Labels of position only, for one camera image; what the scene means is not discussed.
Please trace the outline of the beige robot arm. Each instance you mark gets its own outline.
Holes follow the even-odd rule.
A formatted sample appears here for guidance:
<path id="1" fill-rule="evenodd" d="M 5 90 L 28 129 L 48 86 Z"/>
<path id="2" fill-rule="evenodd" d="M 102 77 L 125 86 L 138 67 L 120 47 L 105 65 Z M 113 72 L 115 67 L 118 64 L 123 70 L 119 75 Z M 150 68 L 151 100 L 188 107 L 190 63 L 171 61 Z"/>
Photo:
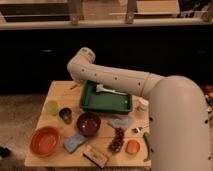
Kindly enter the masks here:
<path id="1" fill-rule="evenodd" d="M 96 65 L 81 48 L 68 62 L 73 80 L 91 80 L 149 101 L 151 171 L 213 171 L 205 95 L 184 76 Z"/>

